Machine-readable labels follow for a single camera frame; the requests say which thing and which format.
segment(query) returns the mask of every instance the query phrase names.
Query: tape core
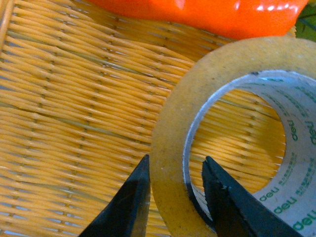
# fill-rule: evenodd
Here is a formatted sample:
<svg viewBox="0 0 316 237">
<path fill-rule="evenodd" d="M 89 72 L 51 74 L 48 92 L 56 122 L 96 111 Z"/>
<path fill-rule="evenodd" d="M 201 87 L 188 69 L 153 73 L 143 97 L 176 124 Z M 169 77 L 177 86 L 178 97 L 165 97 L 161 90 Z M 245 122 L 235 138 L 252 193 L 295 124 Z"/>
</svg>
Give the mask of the tape core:
<svg viewBox="0 0 316 237">
<path fill-rule="evenodd" d="M 276 176 L 253 195 L 303 236 L 315 236 L 316 81 L 296 72 L 253 72 L 231 81 L 209 97 L 193 120 L 184 144 L 183 172 L 190 200 L 212 228 L 204 195 L 191 183 L 190 150 L 206 112 L 219 98 L 235 88 L 265 99 L 278 113 L 286 136 L 285 156 Z"/>
</svg>

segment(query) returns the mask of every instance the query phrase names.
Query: woven basket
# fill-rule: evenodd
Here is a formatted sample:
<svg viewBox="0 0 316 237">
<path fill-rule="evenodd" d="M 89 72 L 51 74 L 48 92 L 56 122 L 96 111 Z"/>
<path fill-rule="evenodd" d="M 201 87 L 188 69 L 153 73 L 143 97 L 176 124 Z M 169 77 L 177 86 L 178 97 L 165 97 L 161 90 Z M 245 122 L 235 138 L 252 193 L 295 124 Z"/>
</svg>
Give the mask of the woven basket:
<svg viewBox="0 0 316 237">
<path fill-rule="evenodd" d="M 81 0 L 0 0 L 0 17 L 0 236 L 80 234 L 150 153 L 177 82 L 232 42 Z M 234 90 L 200 125 L 192 180 L 202 187 L 211 155 L 254 192 L 275 175 L 284 143 L 275 111 Z M 153 197 L 146 236 L 169 236 Z"/>
</svg>

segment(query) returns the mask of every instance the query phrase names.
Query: orange plastic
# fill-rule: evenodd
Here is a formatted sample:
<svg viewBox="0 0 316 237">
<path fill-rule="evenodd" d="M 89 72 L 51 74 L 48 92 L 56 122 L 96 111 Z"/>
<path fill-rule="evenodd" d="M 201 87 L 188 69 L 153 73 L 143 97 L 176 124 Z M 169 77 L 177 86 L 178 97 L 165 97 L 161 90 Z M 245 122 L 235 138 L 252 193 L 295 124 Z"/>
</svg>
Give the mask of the orange plastic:
<svg viewBox="0 0 316 237">
<path fill-rule="evenodd" d="M 282 36 L 308 0 L 90 0 L 108 11 L 164 20 L 232 39 Z"/>
</svg>

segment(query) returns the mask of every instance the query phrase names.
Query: packing tape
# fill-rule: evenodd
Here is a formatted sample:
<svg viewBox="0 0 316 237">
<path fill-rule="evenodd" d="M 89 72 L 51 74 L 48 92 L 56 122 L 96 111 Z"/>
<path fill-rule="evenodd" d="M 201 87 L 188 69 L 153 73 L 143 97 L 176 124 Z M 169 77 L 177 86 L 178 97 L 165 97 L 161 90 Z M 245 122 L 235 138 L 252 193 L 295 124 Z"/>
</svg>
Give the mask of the packing tape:
<svg viewBox="0 0 316 237">
<path fill-rule="evenodd" d="M 315 79 L 316 43 L 290 37 L 225 45 L 182 78 L 164 105 L 151 146 L 153 194 L 172 236 L 216 236 L 203 193 L 191 184 L 189 154 L 207 110 L 234 88 L 269 102 L 286 136 L 279 171 L 254 196 L 303 236 L 316 236 Z"/>
</svg>

